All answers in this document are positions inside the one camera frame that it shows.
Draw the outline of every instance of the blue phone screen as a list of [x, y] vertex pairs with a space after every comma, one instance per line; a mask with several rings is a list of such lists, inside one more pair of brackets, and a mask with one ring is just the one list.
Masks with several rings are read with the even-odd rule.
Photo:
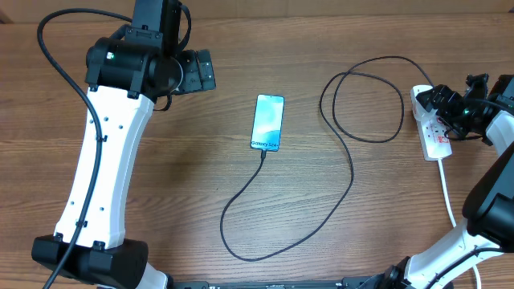
[[252, 149], [279, 150], [283, 114], [284, 98], [282, 96], [257, 96], [250, 143]]

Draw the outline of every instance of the power outlet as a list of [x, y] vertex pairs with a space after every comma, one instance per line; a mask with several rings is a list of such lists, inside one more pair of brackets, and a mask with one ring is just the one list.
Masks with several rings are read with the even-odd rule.
[[[416, 109], [416, 96], [419, 92], [432, 89], [430, 85], [418, 85], [410, 91], [410, 99], [413, 104], [413, 112]], [[427, 161], [437, 161], [451, 155], [450, 140], [444, 136], [446, 127], [437, 116], [430, 116], [417, 121], [419, 140], [421, 141], [423, 156]]]

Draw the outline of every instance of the wooden table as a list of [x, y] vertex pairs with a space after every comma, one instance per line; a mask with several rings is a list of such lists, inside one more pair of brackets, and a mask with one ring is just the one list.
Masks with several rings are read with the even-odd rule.
[[[119, 25], [51, 24], [44, 37], [83, 83], [86, 51]], [[387, 144], [345, 137], [356, 170], [353, 188], [306, 243], [258, 263], [230, 256], [219, 217], [259, 165], [259, 152], [248, 148], [255, 97], [285, 96], [286, 108], [280, 152], [268, 153], [263, 171], [226, 216], [227, 241], [245, 257], [308, 234], [349, 183], [347, 156], [317, 108], [333, 75], [364, 59], [403, 55], [455, 90], [465, 88], [468, 73], [488, 72], [492, 85], [498, 75], [513, 73], [513, 30], [512, 14], [195, 21], [190, 48], [211, 50], [218, 89], [177, 96], [170, 111], [150, 120], [128, 192], [126, 237], [146, 241], [150, 262], [181, 281], [374, 275], [424, 251], [451, 228], [437, 165], [423, 160], [411, 116], [409, 91], [426, 81], [407, 62], [383, 60], [360, 71], [402, 90], [406, 119], [398, 137]], [[35, 31], [36, 25], [0, 26], [1, 288], [40, 288], [50, 274], [31, 260], [31, 245], [59, 220], [84, 134], [86, 108], [44, 59]], [[358, 136], [385, 138], [398, 126], [398, 95], [376, 80], [349, 77], [337, 115]], [[496, 153], [480, 141], [452, 145], [454, 155], [444, 163], [460, 219], [473, 180]], [[503, 256], [480, 264], [484, 288], [512, 288], [513, 261]], [[57, 282], [54, 288], [85, 288]], [[457, 288], [473, 284], [470, 272], [456, 280]]]

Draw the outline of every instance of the phone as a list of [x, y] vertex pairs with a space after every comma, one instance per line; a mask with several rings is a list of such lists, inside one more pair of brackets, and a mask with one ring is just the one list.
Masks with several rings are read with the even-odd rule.
[[277, 152], [280, 147], [283, 116], [284, 98], [282, 96], [257, 96], [250, 147]]

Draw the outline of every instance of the power strip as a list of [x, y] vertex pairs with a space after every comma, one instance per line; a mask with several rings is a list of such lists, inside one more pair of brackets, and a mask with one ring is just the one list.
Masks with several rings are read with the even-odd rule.
[[430, 89], [432, 89], [430, 85], [417, 85], [413, 87], [410, 91], [410, 100], [412, 100], [412, 110], [418, 125], [423, 156], [427, 161], [437, 161], [451, 155], [450, 140], [444, 136], [446, 127], [434, 113], [431, 115], [423, 114], [423, 112], [420, 112], [419, 106], [416, 105], [418, 104], [416, 100], [418, 93]]

